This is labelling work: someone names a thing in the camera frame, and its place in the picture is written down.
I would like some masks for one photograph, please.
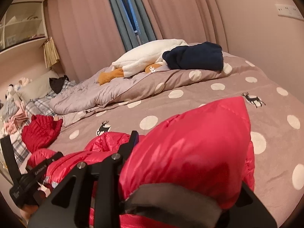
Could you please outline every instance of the dark blue cloth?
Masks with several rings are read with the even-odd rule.
[[[204,42],[194,46],[178,46],[163,53],[170,69],[203,69],[222,71],[224,67],[220,45]]]

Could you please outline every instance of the metal screw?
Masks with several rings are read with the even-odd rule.
[[[83,169],[83,168],[85,168],[85,166],[86,166],[86,163],[85,163],[85,162],[79,162],[79,163],[77,164],[77,168],[78,168],[78,169]]]
[[[114,160],[120,159],[120,154],[112,154],[111,158]]]

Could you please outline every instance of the pink curtain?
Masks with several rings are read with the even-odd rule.
[[[227,51],[224,26],[215,0],[142,0],[157,39],[209,41]]]
[[[46,26],[71,80],[83,81],[125,53],[109,0],[46,0]]]

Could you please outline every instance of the jacket zipper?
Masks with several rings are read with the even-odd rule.
[[[57,170],[57,168],[58,168],[59,166],[61,166],[62,164],[64,164],[66,161],[68,161],[68,160],[71,159],[72,157],[74,157],[74,156],[76,156],[76,155],[78,155],[78,154],[81,154],[81,153],[83,153],[83,151],[74,153],[74,154],[72,154],[72,155],[66,157],[66,158],[65,158],[63,161],[61,161],[60,163],[57,163],[56,166],[54,166],[53,170],[50,172],[49,180],[52,178],[54,171]]]

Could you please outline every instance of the orange plush foot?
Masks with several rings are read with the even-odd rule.
[[[150,72],[155,72],[155,69],[159,68],[161,65],[158,64],[158,63],[154,63],[154,64],[151,64],[149,65],[148,67],[146,67],[145,69],[145,73],[148,74]]]
[[[114,78],[117,77],[124,77],[124,72],[123,69],[115,69],[113,71],[111,71],[110,73],[105,73],[105,72],[101,72],[99,77],[98,77],[98,82],[99,85],[103,85],[105,83],[110,82],[111,80],[113,80]]]

